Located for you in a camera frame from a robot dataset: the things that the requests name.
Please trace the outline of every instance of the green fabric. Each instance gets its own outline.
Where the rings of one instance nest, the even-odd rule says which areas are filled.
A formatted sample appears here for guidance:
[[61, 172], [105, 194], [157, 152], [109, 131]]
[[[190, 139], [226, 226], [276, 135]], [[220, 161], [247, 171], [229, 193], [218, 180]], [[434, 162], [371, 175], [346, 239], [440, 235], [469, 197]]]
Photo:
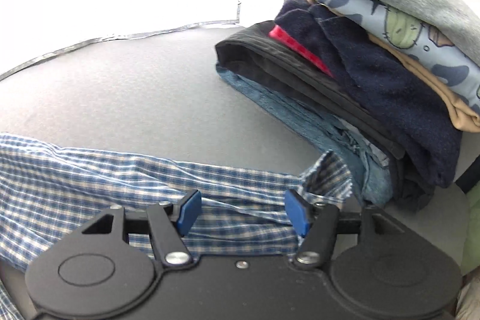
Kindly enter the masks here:
[[470, 204], [469, 228], [463, 249], [462, 272], [467, 274], [480, 266], [480, 182], [467, 195]]

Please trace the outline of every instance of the folded clothes stack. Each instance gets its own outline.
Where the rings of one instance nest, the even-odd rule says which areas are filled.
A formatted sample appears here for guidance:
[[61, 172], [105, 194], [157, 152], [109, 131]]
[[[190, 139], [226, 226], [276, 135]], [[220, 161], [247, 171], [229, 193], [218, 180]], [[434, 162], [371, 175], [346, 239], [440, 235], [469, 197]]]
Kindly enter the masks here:
[[321, 151], [360, 202], [423, 208], [480, 132], [480, 19], [461, 0], [284, 0], [217, 44], [219, 75]]

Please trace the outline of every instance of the metal bolt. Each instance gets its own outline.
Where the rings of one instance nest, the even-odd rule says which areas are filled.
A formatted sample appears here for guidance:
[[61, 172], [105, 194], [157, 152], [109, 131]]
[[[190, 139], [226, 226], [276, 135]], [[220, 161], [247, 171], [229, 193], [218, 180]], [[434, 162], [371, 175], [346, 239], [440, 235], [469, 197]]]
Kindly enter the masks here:
[[320, 260], [320, 255], [313, 251], [305, 251], [297, 256], [297, 260], [303, 264], [314, 264]]
[[170, 252], [165, 256], [165, 260], [170, 264], [186, 264], [190, 260], [190, 255], [186, 252]]
[[239, 260], [237, 263], [235, 263], [235, 266], [237, 266], [239, 269], [248, 269], [248, 262], [245, 260]]

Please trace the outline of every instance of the checkered fabric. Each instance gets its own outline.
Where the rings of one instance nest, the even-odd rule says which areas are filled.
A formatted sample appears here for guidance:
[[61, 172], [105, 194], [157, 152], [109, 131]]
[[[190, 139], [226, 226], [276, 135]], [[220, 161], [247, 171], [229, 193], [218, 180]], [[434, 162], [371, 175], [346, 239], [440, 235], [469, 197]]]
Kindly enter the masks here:
[[[288, 254], [298, 246], [283, 205], [290, 188], [309, 202], [341, 207], [351, 193], [351, 175], [332, 152], [293, 176], [60, 148], [0, 133], [0, 259], [24, 271], [42, 251], [112, 204], [144, 209], [161, 200], [176, 202], [192, 189], [202, 193], [202, 215], [184, 238], [194, 256]], [[148, 237], [131, 235], [130, 244], [151, 255]], [[22, 319], [1, 283], [0, 318]]]

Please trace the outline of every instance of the cactus print fabric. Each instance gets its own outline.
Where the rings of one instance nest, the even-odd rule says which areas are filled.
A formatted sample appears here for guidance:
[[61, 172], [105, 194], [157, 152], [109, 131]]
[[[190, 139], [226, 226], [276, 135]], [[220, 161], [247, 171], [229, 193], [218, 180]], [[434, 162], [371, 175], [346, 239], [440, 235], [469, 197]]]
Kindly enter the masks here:
[[417, 60], [480, 114], [480, 67], [435, 26], [379, 0], [317, 2], [348, 17], [368, 33]]

